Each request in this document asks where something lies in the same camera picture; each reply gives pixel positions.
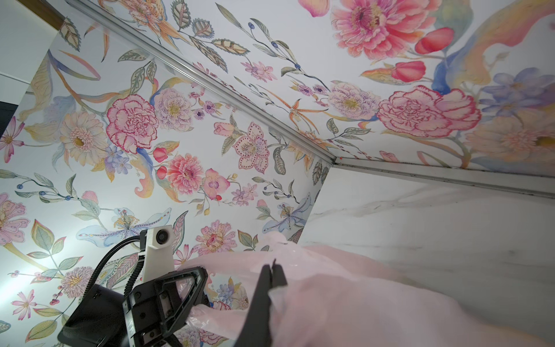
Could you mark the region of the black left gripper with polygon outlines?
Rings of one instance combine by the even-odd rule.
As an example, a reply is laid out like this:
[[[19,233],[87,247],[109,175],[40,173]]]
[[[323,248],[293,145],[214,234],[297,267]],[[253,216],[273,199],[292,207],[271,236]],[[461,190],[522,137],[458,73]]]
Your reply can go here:
[[[130,346],[180,346],[175,332],[202,303],[208,272],[176,270],[137,286],[123,303]]]

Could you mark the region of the pink plastic bag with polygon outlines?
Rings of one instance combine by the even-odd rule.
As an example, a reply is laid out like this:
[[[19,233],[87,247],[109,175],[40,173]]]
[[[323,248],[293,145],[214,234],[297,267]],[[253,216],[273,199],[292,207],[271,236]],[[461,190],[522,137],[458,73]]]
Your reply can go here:
[[[218,252],[184,268],[240,280],[249,306],[264,265],[283,267],[288,285],[269,292],[271,346],[543,346],[520,331],[490,325],[449,296],[403,283],[400,275],[359,254],[302,247],[278,232],[266,252]],[[247,309],[197,305],[188,323],[236,342]]]

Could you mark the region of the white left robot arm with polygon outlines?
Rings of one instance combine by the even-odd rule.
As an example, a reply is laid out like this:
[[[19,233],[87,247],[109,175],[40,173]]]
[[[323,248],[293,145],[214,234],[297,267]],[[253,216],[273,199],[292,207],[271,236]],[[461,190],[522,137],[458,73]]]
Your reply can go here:
[[[208,300],[202,267],[173,271],[123,296],[95,285],[66,321],[58,340],[68,346],[180,346],[176,332],[192,308]]]

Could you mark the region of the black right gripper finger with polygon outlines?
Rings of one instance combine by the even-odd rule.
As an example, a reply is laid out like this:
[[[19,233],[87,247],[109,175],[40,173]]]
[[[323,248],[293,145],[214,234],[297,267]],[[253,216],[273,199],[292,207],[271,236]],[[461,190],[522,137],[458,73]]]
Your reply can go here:
[[[287,285],[283,267],[277,264],[276,260],[271,265],[262,267],[244,326],[234,344],[235,347],[268,347],[272,345],[270,332],[272,301],[269,292]]]

